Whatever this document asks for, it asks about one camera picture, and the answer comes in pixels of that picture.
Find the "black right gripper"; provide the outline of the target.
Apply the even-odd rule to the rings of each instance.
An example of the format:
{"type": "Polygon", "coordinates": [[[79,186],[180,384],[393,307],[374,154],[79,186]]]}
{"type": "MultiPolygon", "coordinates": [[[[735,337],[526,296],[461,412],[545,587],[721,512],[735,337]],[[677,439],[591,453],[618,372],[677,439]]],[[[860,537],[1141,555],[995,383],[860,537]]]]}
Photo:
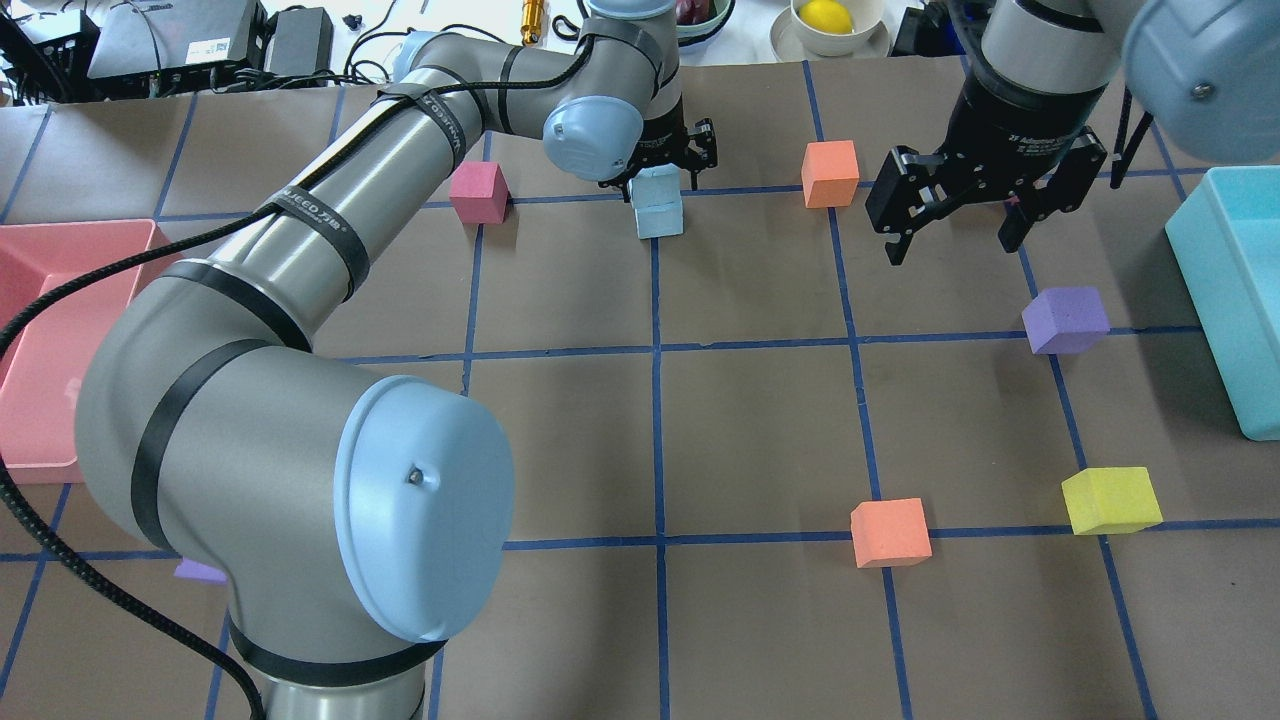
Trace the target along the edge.
{"type": "Polygon", "coordinates": [[[892,147],[867,197],[873,231],[893,237],[884,243],[890,264],[901,265],[915,233],[961,204],[1020,199],[1004,206],[1005,252],[1016,252],[1037,222],[1075,211],[1108,156],[1087,126],[1103,92],[1047,94],[973,60],[937,152],[892,147]]]}

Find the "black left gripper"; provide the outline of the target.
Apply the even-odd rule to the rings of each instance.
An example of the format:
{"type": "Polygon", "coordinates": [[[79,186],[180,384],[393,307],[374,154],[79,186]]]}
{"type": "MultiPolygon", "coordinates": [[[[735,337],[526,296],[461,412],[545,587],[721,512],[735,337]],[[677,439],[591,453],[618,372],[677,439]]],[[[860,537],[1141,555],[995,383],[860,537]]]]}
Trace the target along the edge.
{"type": "Polygon", "coordinates": [[[640,170],[667,164],[686,170],[690,176],[690,190],[699,190],[699,176],[704,170],[718,167],[718,142],[716,127],[710,118],[701,118],[689,131],[684,119],[684,91],[678,70],[673,70],[659,86],[655,97],[664,106],[671,100],[671,108],[663,114],[644,120],[643,132],[625,168],[613,177],[599,181],[599,186],[611,186],[621,192],[623,201],[632,200],[630,183],[640,170]]]}

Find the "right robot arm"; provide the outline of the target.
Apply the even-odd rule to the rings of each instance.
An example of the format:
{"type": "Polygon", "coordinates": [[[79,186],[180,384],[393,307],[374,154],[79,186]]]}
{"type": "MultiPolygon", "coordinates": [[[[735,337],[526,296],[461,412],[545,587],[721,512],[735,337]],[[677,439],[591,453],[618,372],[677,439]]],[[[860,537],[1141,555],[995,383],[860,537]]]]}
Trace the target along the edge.
{"type": "Polygon", "coordinates": [[[1202,161],[1277,155],[1275,1],[950,1],[969,67],[943,142],[890,150],[867,197],[899,265],[959,208],[1001,202],[998,240],[1121,177],[1152,124],[1202,161]]]}

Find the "purple block near left arm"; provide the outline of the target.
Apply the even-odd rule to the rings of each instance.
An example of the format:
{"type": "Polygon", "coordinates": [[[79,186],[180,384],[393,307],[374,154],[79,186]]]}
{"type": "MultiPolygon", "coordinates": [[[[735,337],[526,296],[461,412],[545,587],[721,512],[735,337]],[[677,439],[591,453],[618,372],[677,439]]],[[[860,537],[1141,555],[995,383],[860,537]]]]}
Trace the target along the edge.
{"type": "Polygon", "coordinates": [[[228,577],[223,570],[193,559],[182,559],[177,564],[173,577],[209,585],[225,585],[228,583],[228,577]]]}

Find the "purple block near right arm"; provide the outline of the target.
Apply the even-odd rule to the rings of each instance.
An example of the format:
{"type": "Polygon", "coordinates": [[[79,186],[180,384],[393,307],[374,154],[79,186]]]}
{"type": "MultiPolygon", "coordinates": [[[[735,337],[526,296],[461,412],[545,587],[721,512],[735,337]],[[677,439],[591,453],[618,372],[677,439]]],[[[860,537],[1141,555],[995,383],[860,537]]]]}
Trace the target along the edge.
{"type": "Polygon", "coordinates": [[[1111,331],[1093,286],[1046,288],[1021,310],[1021,322],[1036,355],[1082,354],[1111,331]]]}

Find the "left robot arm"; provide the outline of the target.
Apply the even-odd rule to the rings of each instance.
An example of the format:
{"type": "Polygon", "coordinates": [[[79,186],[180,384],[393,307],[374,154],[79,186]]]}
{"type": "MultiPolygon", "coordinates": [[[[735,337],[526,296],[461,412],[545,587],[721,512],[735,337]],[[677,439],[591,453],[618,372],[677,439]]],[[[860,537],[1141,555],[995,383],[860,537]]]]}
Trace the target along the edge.
{"type": "Polygon", "coordinates": [[[426,667],[481,611],[515,503],[509,442],[479,402],[314,354],[325,320],[488,131],[623,187],[716,164],[682,120],[676,5],[590,1],[573,54],[452,32],[247,217],[95,269],[41,313],[131,268],[172,264],[93,355],[76,406],[87,487],[120,528],[227,574],[230,657],[77,553],[9,471],[3,502],[90,589],[223,669],[253,719],[421,719],[426,667]]]}

